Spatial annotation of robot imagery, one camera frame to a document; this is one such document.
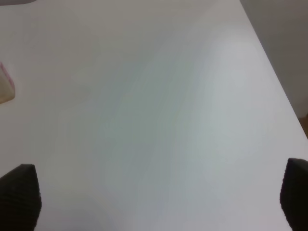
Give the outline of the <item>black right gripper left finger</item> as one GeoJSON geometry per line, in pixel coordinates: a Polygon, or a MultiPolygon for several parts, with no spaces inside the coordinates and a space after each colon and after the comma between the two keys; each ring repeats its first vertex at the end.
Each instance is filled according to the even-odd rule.
{"type": "Polygon", "coordinates": [[[33,231],[42,208],[33,164],[21,164],[0,178],[0,229],[33,231]]]}

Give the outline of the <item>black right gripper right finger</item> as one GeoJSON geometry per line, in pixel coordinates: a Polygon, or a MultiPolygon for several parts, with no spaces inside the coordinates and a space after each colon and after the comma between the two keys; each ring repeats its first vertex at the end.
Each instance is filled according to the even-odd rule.
{"type": "Polygon", "coordinates": [[[308,162],[289,158],[287,161],[280,204],[293,231],[308,230],[308,162]]]}

